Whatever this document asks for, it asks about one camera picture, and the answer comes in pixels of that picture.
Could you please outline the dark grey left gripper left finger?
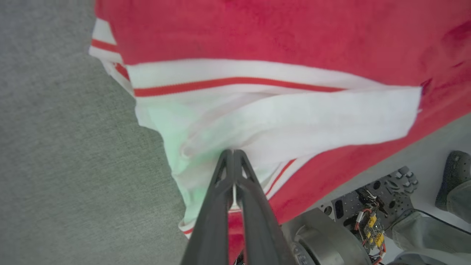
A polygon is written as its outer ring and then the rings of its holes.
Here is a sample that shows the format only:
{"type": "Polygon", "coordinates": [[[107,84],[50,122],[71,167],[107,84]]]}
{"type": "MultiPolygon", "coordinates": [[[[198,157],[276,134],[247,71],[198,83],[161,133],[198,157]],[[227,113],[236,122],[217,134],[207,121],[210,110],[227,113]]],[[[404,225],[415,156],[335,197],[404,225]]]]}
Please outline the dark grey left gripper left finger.
{"type": "Polygon", "coordinates": [[[182,265],[229,265],[228,211],[233,203],[234,156],[223,151],[217,161],[182,265]]]}

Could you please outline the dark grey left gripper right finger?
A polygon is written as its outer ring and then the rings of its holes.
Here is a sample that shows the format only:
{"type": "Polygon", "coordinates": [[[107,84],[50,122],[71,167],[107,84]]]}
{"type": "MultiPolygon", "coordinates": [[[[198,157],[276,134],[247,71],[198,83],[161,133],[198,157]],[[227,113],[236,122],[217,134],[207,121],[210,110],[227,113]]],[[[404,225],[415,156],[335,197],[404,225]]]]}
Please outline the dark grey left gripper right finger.
{"type": "Polygon", "coordinates": [[[234,151],[235,195],[242,210],[247,265],[295,265],[296,260],[247,155],[234,151]]]}

